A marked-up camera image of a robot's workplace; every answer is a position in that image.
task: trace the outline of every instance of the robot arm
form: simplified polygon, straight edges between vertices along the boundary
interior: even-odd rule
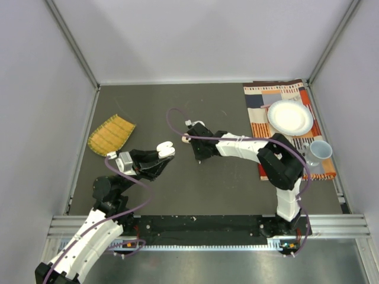
[[[116,164],[122,173],[135,179],[155,180],[174,158],[175,149],[171,142],[164,142],[157,146],[156,151],[132,150],[108,154],[111,159],[116,158]],[[94,181],[92,196],[96,199],[93,209],[83,226],[70,240],[67,246],[49,264],[40,263],[36,269],[36,282],[42,284],[51,265],[56,263],[59,256],[76,240],[78,241],[65,257],[57,264],[49,277],[49,284],[83,283],[91,267],[99,259],[108,246],[122,233],[133,230],[133,213],[119,218],[108,220],[84,237],[82,233],[94,224],[115,216],[126,210],[127,196],[121,195],[134,183],[121,176],[102,176]]]
[[[300,191],[303,165],[292,154],[272,142],[244,141],[244,136],[236,136],[226,131],[213,134],[201,121],[187,121],[186,125],[189,128],[187,133],[192,136],[234,138],[233,141],[186,138],[183,141],[191,143],[195,158],[199,162],[211,156],[233,156],[260,163],[269,181],[277,189],[277,215],[287,223],[289,229],[295,226],[300,217],[297,195]],[[282,134],[276,133],[272,139],[297,152]]]

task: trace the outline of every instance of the cable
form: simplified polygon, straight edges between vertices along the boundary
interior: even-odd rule
[[[147,201],[145,201],[144,203],[138,205],[137,207],[133,208],[133,209],[130,209],[130,210],[126,210],[124,212],[121,212],[119,214],[116,214],[114,216],[111,216],[111,217],[108,217],[106,219],[103,219],[99,222],[97,222],[96,224],[90,226],[87,230],[85,230],[82,234],[81,234],[81,238],[83,238],[85,235],[88,234],[88,232],[90,232],[92,229],[94,229],[95,227],[99,226],[100,224],[104,223],[104,222],[107,222],[109,220],[113,220],[113,219],[116,219],[118,217],[121,217],[121,216],[124,216],[124,215],[127,215],[127,214],[130,214],[138,209],[141,209],[142,207],[146,206],[153,198],[153,191],[151,190],[150,186],[147,186],[145,185],[143,182],[140,182],[139,180],[137,179],[134,179],[132,178],[131,176],[128,176],[128,175],[125,175],[124,173],[120,172],[119,170],[113,168],[109,162],[109,157],[106,157],[105,158],[105,165],[107,166],[107,168],[109,168],[112,172],[142,186],[143,188],[146,188],[150,191],[150,197]],[[43,284],[47,284],[47,281],[49,279],[49,277],[51,276],[51,274],[53,273],[55,267],[59,264],[59,262],[65,257],[65,255],[74,247],[74,245],[78,242],[78,240],[74,240],[67,248],[65,251],[63,251],[63,253],[58,257],[57,261],[51,266],[49,272],[47,272],[47,275],[46,277],[44,278],[43,280]]]
[[[181,137],[186,137],[186,138],[191,138],[191,139],[199,139],[199,140],[218,140],[218,141],[236,141],[237,139],[235,138],[220,138],[220,137],[199,137],[199,136],[192,136],[192,135],[188,135],[188,134],[185,134],[185,133],[181,133],[179,130],[177,130],[176,128],[174,128],[170,122],[170,113],[172,111],[178,111],[184,118],[186,121],[190,120],[188,118],[188,116],[179,108],[170,108],[167,113],[166,113],[166,122],[169,126],[169,128],[177,133],[178,135],[180,135]],[[283,144],[282,142],[279,142],[277,140],[274,140],[274,139],[270,139],[270,138],[253,138],[253,137],[244,137],[243,138],[243,141],[267,141],[267,142],[272,142],[276,145],[279,145],[283,148],[285,148],[288,152],[290,152],[297,160],[299,160],[299,162],[304,166],[305,170],[306,170],[306,173],[307,173],[307,183],[305,185],[305,187],[298,193],[298,195],[296,195],[296,198],[297,198],[297,203],[300,207],[301,210],[303,210],[303,213],[305,214],[306,216],[306,220],[307,220],[307,230],[306,230],[306,234],[304,236],[304,240],[302,242],[302,244],[300,245],[300,247],[298,248],[298,250],[293,254],[293,257],[295,257],[296,255],[299,254],[299,252],[302,251],[305,243],[307,242],[307,239],[308,239],[308,236],[309,236],[309,233],[310,233],[310,221],[309,221],[309,215],[308,215],[308,212],[307,210],[302,206],[301,204],[301,195],[306,191],[308,190],[310,184],[311,184],[311,173],[310,173],[310,170],[307,166],[307,163],[303,160],[303,158],[298,155],[294,150],[292,150],[291,148],[289,148],[287,145]]]

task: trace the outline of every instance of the gray table surface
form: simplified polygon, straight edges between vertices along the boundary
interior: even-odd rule
[[[295,258],[271,251],[141,251],[101,256],[83,284],[368,284],[355,240],[309,240]]]
[[[137,124],[123,150],[154,150],[164,141],[174,143],[176,155],[154,182],[148,182],[154,197],[137,211],[144,215],[238,215],[274,214],[276,190],[260,181],[257,164],[238,158],[212,157],[198,164],[191,146],[181,142],[166,124],[169,108],[178,107],[190,118],[202,120],[213,132],[227,130],[251,136],[248,111],[240,83],[193,85],[103,86],[100,91],[91,132],[114,114]],[[176,128],[186,131],[184,119],[175,114]],[[86,215],[94,204],[92,183],[111,175],[104,158],[87,146],[84,152],[70,215]],[[145,201],[149,194],[132,186],[128,207]],[[310,214],[340,214],[341,207],[332,181],[317,181],[303,196]]]

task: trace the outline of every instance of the white plate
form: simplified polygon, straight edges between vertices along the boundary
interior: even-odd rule
[[[268,121],[279,132],[300,136],[308,133],[313,126],[313,117],[302,103],[285,99],[274,102],[267,113]]]

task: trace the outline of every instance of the yellow woven mat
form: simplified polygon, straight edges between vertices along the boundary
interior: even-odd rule
[[[105,157],[109,152],[121,149],[135,127],[135,124],[115,114],[89,136],[88,146],[96,154]]]

